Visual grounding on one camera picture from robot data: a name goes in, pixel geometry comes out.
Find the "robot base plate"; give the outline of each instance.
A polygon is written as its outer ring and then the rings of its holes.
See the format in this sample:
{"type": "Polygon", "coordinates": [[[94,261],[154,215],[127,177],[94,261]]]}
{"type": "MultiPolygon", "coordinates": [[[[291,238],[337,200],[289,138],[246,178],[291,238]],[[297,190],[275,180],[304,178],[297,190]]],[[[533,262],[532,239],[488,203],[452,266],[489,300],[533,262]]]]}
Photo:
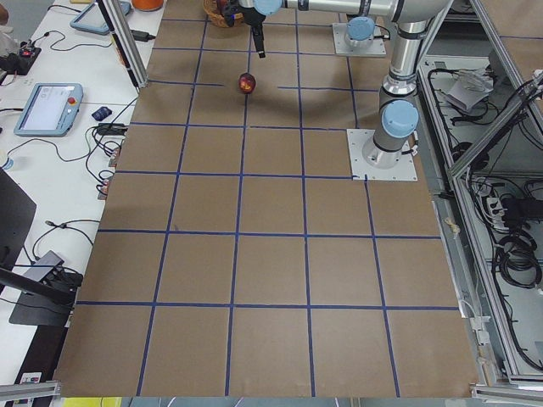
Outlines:
{"type": "MultiPolygon", "coordinates": [[[[354,180],[379,181],[416,181],[417,171],[413,164],[413,157],[410,154],[402,155],[398,164],[389,169],[381,170],[367,163],[362,155],[362,147],[366,140],[373,137],[375,130],[368,129],[347,129],[347,140],[349,143],[350,170],[354,180]]],[[[406,142],[404,150],[411,149],[406,142]]]]}
{"type": "MultiPolygon", "coordinates": [[[[381,39],[374,39],[372,45],[367,48],[353,48],[345,42],[344,36],[347,31],[347,23],[333,23],[333,45],[336,48],[337,55],[345,55],[347,57],[386,57],[387,52],[384,49],[384,43],[381,39]]],[[[375,27],[375,36],[381,35],[379,27],[375,27]]]]}

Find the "apple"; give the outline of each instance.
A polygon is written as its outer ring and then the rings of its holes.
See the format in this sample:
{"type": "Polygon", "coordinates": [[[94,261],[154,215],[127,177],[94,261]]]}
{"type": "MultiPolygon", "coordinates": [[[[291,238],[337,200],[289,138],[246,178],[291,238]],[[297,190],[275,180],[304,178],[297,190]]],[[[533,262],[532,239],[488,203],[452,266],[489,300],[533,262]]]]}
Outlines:
{"type": "Polygon", "coordinates": [[[238,86],[242,93],[248,95],[256,88],[256,79],[249,72],[245,72],[239,76],[238,86]]]}

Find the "table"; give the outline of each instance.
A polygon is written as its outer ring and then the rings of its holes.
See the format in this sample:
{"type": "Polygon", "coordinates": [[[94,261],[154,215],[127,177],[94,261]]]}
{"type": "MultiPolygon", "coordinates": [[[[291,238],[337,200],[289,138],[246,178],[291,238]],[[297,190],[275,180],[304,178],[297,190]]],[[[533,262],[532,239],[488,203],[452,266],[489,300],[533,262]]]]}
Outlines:
{"type": "MultiPolygon", "coordinates": [[[[54,4],[71,6],[68,0],[58,0],[54,4]]],[[[163,9],[152,13],[133,10],[127,21],[132,29],[156,34],[163,9]]],[[[66,40],[58,47],[71,47],[77,43],[92,42],[107,44],[109,36],[98,36],[73,30],[69,23],[73,14],[68,10],[53,8],[48,11],[42,23],[36,29],[34,38],[45,31],[58,30],[66,35],[66,40]]],[[[115,117],[126,104],[137,96],[124,66],[116,55],[113,47],[79,47],[70,52],[55,52],[49,49],[54,41],[54,34],[39,41],[42,53],[32,67],[29,75],[20,76],[8,86],[0,88],[0,108],[23,107],[37,82],[79,82],[83,85],[84,98],[81,110],[76,117],[72,129],[65,137],[49,138],[59,147],[60,154],[65,158],[78,157],[87,151],[84,139],[88,127],[96,125],[91,113],[102,105],[113,110],[115,117]]],[[[137,47],[142,59],[147,64],[153,42],[138,42],[137,47]]],[[[128,124],[132,116],[130,107],[117,120],[128,124]]],[[[0,148],[8,151],[27,139],[17,137],[13,133],[18,114],[1,113],[0,148]]],[[[36,202],[36,217],[32,224],[26,247],[30,248],[34,241],[50,227],[45,220],[61,222],[72,219],[99,220],[104,209],[104,201],[97,200],[95,180],[88,174],[84,159],[73,163],[63,163],[59,160],[51,145],[32,142],[13,153],[14,166],[8,171],[21,187],[36,202]]],[[[97,151],[89,161],[89,167],[95,173],[108,167],[109,159],[97,151]]],[[[80,224],[83,231],[94,237],[97,225],[80,224]]],[[[65,265],[81,273],[85,271],[91,251],[89,243],[77,236],[77,232],[56,231],[44,239],[38,247],[38,253],[44,254],[52,249],[64,260],[65,265]]],[[[28,259],[22,254],[19,263],[28,264],[28,259]]],[[[22,273],[26,268],[15,268],[22,273]]],[[[0,296],[10,301],[16,301],[17,290],[6,287],[0,296]]],[[[13,305],[0,304],[0,349],[2,365],[0,366],[0,384],[12,384],[17,376],[21,361],[24,359],[31,339],[36,331],[34,326],[15,326],[8,323],[13,305]]]]}

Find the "black stand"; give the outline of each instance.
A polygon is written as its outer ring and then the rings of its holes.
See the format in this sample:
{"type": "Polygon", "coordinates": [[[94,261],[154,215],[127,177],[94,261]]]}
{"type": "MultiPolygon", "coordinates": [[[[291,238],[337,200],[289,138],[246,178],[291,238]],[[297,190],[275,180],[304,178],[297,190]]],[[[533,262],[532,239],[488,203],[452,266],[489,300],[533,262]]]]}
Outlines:
{"type": "Polygon", "coordinates": [[[17,72],[17,75],[27,75],[41,51],[41,48],[36,47],[31,50],[31,53],[28,56],[20,56],[16,53],[11,53],[7,57],[0,58],[0,68],[10,75],[13,75],[15,72],[17,72]]]}
{"type": "Polygon", "coordinates": [[[0,269],[0,283],[22,293],[9,322],[17,325],[64,326],[83,277],[66,273],[64,261],[47,252],[23,276],[0,269]]]}

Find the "floor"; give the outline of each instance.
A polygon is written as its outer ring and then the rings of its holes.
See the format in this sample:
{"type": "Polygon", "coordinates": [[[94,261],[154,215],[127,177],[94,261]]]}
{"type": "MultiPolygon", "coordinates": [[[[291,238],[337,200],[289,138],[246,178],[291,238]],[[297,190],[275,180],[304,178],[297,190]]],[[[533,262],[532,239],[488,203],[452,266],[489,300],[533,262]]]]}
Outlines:
{"type": "Polygon", "coordinates": [[[9,35],[19,41],[32,38],[53,0],[2,0],[9,12],[8,25],[14,30],[9,35]]]}
{"type": "Polygon", "coordinates": [[[375,127],[389,61],[335,57],[334,21],[282,10],[258,59],[247,27],[168,2],[63,395],[469,395],[477,373],[420,163],[417,182],[350,179],[344,129],[375,127]]]}

